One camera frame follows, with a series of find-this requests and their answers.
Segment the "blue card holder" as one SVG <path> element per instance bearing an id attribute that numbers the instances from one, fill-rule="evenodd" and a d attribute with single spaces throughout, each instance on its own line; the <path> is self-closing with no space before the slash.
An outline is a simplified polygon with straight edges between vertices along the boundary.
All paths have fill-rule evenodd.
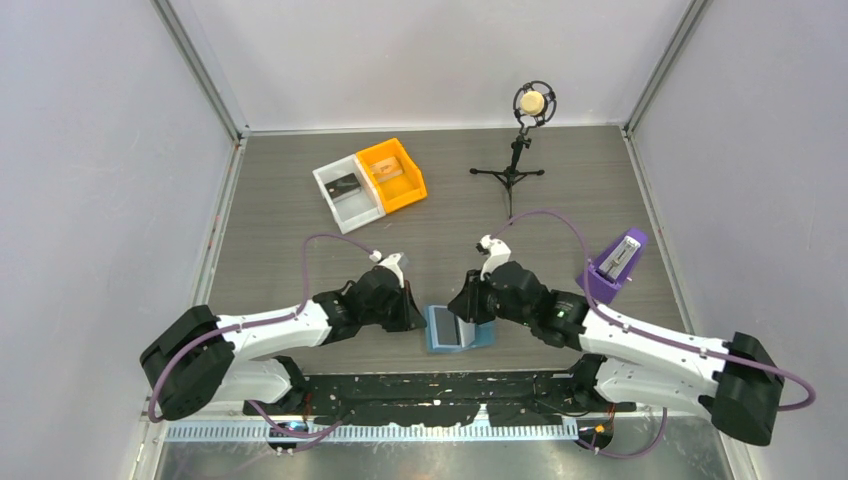
<path id="1" fill-rule="evenodd" d="M 495 343 L 495 328 L 493 323 L 485 325 L 469 324 L 455 316 L 460 334 L 460 345 L 458 347 L 439 346 L 436 343 L 436 332 L 434 329 L 434 312 L 439 308 L 448 310 L 444 305 L 429 305 L 425 309 L 427 346 L 430 353 L 459 353 L 471 349 L 489 347 Z"/>

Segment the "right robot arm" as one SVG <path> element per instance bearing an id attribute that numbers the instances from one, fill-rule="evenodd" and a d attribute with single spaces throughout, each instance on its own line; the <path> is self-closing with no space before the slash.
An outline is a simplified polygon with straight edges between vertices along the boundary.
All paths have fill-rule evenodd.
<path id="1" fill-rule="evenodd" d="M 750 335 L 737 332 L 730 341 L 689 336 L 606 305 L 592 309 L 583 295 L 550 289 L 515 261 L 491 273 L 468 271 L 448 308 L 467 323 L 509 320 L 549 346 L 581 352 L 567 370 L 566 388 L 579 411 L 652 405 L 706 419 L 750 445 L 772 440 L 784 378 L 699 354 L 707 349 L 771 366 L 768 352 Z"/>

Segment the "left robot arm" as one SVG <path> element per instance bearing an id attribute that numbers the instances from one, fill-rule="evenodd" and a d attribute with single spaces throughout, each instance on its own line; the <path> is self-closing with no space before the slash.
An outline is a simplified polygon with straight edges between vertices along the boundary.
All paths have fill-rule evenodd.
<path id="1" fill-rule="evenodd" d="M 307 389 L 285 351 L 348 340 L 372 325 L 389 333 L 426 325 L 409 282 L 382 266 L 285 309 L 216 315 L 193 306 L 140 355 L 152 388 L 148 415 L 176 421 L 211 404 L 247 400 L 296 413 Z"/>

